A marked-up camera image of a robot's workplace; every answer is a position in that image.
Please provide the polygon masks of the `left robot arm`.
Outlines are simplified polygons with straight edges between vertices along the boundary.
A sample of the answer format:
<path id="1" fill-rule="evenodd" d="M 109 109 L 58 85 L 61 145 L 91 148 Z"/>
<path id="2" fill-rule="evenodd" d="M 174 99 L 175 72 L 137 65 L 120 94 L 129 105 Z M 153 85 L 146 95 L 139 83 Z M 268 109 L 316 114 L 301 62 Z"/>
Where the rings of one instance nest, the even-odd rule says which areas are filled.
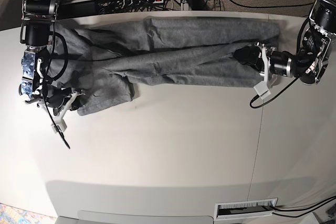
<path id="1" fill-rule="evenodd" d="M 315 0 L 299 30 L 295 54 L 256 43 L 237 50 L 233 57 L 261 74 L 295 77 L 314 84 L 320 82 L 328 66 L 333 39 L 335 0 Z"/>

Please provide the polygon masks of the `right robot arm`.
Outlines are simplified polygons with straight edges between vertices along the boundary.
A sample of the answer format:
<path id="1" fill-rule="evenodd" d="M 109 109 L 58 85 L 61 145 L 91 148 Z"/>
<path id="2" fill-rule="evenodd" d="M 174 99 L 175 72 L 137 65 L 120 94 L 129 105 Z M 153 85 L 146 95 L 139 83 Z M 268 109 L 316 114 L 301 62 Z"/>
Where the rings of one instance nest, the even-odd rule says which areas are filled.
<path id="1" fill-rule="evenodd" d="M 59 39 L 68 56 L 65 38 L 56 32 L 56 20 L 61 0 L 23 0 L 20 43 L 26 46 L 22 57 L 22 79 L 19 95 L 27 104 L 36 103 L 50 116 L 55 132 L 64 131 L 65 113 L 74 107 L 81 92 L 63 88 L 54 83 L 65 73 L 68 58 L 54 77 L 49 75 L 51 62 L 56 58 L 56 40 Z"/>

